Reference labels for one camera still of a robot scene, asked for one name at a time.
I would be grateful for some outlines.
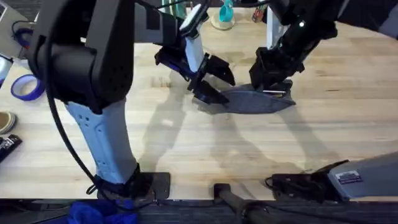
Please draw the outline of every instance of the tape roll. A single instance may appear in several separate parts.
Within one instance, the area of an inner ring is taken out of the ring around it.
[[[30,82],[36,81],[36,87],[28,94],[23,94],[22,89]],[[23,75],[11,86],[11,94],[23,101],[31,101],[31,100],[36,100],[41,94],[43,94],[45,90],[44,84],[38,80],[34,75],[28,74],[28,75]]]
[[[7,134],[15,126],[17,116],[10,112],[0,112],[0,134]]]

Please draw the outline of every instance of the blue cloth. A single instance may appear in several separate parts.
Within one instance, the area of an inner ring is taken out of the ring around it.
[[[131,202],[125,207],[132,207]],[[118,213],[118,209],[106,200],[75,202],[69,211],[68,224],[135,224],[137,214]]]

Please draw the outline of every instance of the butcher block table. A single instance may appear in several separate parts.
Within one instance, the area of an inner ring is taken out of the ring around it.
[[[228,31],[209,22],[201,28],[205,51],[230,63],[238,85],[250,82],[255,51],[266,44],[266,25],[253,23],[252,12],[236,9]],[[398,41],[343,24],[338,30],[293,76],[297,105],[275,114],[207,113],[179,74],[155,65],[159,46],[136,44],[126,122],[141,170],[170,172],[172,199],[212,199],[213,184],[227,182],[241,197],[272,200],[262,183],[274,173],[398,151]],[[85,193],[91,182],[62,142],[45,95],[23,102],[10,94],[26,73],[13,65],[0,89],[0,110],[18,116],[11,134],[24,141],[0,164],[0,197],[95,198]],[[95,173],[78,125],[57,105],[72,144]]]

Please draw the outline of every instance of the label sticker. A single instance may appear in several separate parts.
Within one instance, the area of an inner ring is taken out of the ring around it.
[[[336,178],[340,184],[352,184],[357,182],[363,182],[359,173],[355,170],[336,174]]]

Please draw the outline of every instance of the wire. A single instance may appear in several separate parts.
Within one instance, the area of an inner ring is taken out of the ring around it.
[[[29,23],[29,24],[32,24],[32,23],[34,23],[33,21],[15,21],[15,22],[13,22],[12,23],[12,25],[11,25],[11,30],[12,30],[12,36],[15,36],[15,25],[16,24],[18,24],[18,23]]]
[[[74,158],[74,160],[77,162],[77,164],[80,166],[80,168],[83,170],[83,172],[87,175],[87,177],[92,181],[92,183],[95,185],[95,187],[98,189],[98,192],[101,194],[101,196],[103,198],[105,198],[106,200],[108,200],[109,202],[111,202],[113,205],[115,205],[116,207],[118,207],[121,210],[124,211],[128,211],[128,212],[137,212],[140,209],[152,204],[155,200],[145,203],[143,205],[140,205],[136,208],[124,208],[122,206],[119,206],[116,202],[114,202],[113,200],[111,200],[103,191],[103,189],[101,187],[99,187],[96,184],[95,178],[93,176],[93,174],[91,174],[91,172],[88,170],[88,168],[86,167],[86,165],[84,164],[84,162],[80,159],[79,155],[76,153],[76,150],[73,148],[72,144],[69,141],[69,138],[63,128],[61,119],[59,117],[58,111],[57,111],[57,106],[55,104],[55,100],[53,97],[53,90],[52,90],[52,81],[51,81],[51,61],[52,61],[52,43],[54,41],[55,38],[55,28],[63,14],[63,11],[65,10],[65,8],[67,7],[68,3],[70,2],[66,1],[64,3],[64,5],[62,5],[60,12],[55,16],[55,19],[53,20],[53,23],[50,26],[50,31],[49,34],[47,36],[47,40],[44,43],[44,83],[46,85],[46,93],[47,93],[47,100],[49,102],[49,107],[50,107],[50,111],[52,114],[52,117],[54,119],[55,125],[57,126],[57,129],[61,135],[61,138],[63,140],[63,142],[65,143],[67,149],[69,150],[70,154],[72,155],[72,157]]]
[[[272,184],[269,183],[269,181],[272,180],[272,177],[268,177],[265,179],[264,183],[265,185],[273,190],[273,191],[280,191],[278,190],[276,187],[272,186]],[[290,182],[286,182],[286,184],[290,184],[291,187],[298,187],[301,189],[301,187],[299,187],[298,185],[293,185]],[[355,223],[355,224],[365,224],[368,222],[363,222],[363,221],[359,221],[359,220],[352,220],[352,219],[348,219],[348,218],[341,218],[341,217],[332,217],[332,216],[328,216],[328,215],[316,215],[313,213],[307,213],[307,212],[300,212],[300,211],[295,211],[295,210],[289,210],[289,209],[285,209],[285,208],[280,208],[278,206],[275,205],[271,205],[268,204],[266,202],[263,202],[265,207],[270,207],[273,208],[275,210],[279,210],[281,212],[287,212],[287,213],[293,213],[293,214],[297,214],[297,215],[304,215],[304,216],[308,216],[308,217],[313,217],[313,218],[321,218],[321,219],[327,219],[327,220],[333,220],[333,221],[338,221],[338,222],[346,222],[346,223]]]
[[[307,217],[320,218],[320,219],[324,219],[324,220],[332,220],[332,221],[352,223],[352,224],[370,224],[369,222],[364,222],[364,221],[359,221],[359,220],[352,220],[350,218],[333,217],[333,216],[329,216],[329,215],[317,215],[317,214],[313,214],[313,213],[289,210],[289,209],[286,209],[286,208],[280,208],[280,207],[275,206],[275,205],[270,205],[270,204],[265,203],[265,202],[264,202],[264,205],[265,205],[265,207],[270,207],[270,208],[273,208],[275,210],[279,210],[281,212],[293,213],[293,214],[297,214],[297,215],[304,215],[304,216],[307,216]]]

